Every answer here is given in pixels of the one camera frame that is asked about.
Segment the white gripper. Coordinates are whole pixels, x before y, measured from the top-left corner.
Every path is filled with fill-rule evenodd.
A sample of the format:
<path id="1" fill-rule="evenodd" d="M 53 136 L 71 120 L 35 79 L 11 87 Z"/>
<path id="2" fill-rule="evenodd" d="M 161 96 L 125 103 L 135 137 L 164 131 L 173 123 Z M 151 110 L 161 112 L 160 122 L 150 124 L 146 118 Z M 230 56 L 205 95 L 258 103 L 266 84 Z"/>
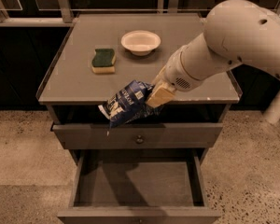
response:
<path id="1" fill-rule="evenodd" d="M 186 71 L 182 62 L 182 54 L 185 50 L 186 45 L 172 54 L 153 79 L 152 84 L 155 87 L 146 100 L 147 105 L 153 108 L 159 107 L 172 101 L 176 91 L 192 91 L 203 84 Z"/>

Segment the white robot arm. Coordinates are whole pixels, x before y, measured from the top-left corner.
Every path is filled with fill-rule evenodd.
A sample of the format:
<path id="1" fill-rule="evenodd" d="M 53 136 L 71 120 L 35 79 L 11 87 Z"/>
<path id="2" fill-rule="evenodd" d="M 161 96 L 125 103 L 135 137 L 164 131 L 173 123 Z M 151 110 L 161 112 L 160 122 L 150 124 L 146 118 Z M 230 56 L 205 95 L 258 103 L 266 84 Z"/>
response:
<path id="1" fill-rule="evenodd" d="M 280 79 L 280 18 L 246 0 L 227 0 L 206 16 L 203 32 L 171 55 L 146 104 L 158 107 L 241 64 Z"/>

